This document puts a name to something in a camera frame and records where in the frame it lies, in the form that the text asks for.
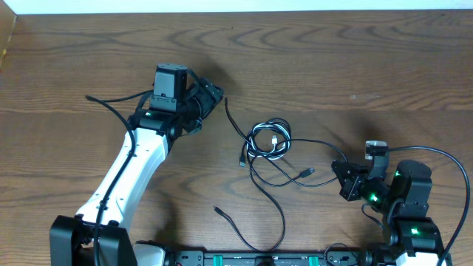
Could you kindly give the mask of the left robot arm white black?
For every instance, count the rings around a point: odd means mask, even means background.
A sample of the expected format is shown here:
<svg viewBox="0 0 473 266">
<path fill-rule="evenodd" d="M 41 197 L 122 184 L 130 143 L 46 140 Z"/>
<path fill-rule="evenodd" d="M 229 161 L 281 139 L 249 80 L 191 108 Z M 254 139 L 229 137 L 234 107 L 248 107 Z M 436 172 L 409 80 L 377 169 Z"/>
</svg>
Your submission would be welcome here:
<svg viewBox="0 0 473 266">
<path fill-rule="evenodd" d="M 120 152 L 101 184 L 73 217 L 50 228 L 52 265 L 168 265 L 151 242 L 132 243 L 129 230 L 144 191 L 174 142 L 201 130 L 224 98 L 223 88 L 178 64 L 159 64 L 153 89 L 137 93 Z"/>
</svg>

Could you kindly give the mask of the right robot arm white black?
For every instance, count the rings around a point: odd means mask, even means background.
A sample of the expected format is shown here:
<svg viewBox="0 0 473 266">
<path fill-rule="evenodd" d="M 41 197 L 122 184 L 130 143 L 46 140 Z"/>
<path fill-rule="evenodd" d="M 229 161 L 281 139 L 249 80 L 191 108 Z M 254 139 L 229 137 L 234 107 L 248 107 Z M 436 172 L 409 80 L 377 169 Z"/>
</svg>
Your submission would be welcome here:
<svg viewBox="0 0 473 266">
<path fill-rule="evenodd" d="M 426 214 L 432 189 L 432 171 L 415 160 L 402 160 L 391 184 L 371 177 L 367 166 L 335 160 L 332 170 L 346 201 L 365 200 L 382 220 L 384 242 L 371 243 L 361 254 L 360 265 L 439 265 L 444 252 L 437 225 Z"/>
</svg>

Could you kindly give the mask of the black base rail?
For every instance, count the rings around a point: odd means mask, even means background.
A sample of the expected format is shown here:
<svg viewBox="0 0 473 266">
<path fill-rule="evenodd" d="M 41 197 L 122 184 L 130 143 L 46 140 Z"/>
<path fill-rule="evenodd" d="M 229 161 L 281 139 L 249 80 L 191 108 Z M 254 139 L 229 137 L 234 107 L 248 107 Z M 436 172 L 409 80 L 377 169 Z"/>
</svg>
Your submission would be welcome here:
<svg viewBox="0 0 473 266">
<path fill-rule="evenodd" d="M 315 253 L 223 253 L 200 250 L 161 251 L 156 258 L 137 259 L 138 265 L 157 266 L 353 266 L 358 255 L 345 250 Z"/>
</svg>

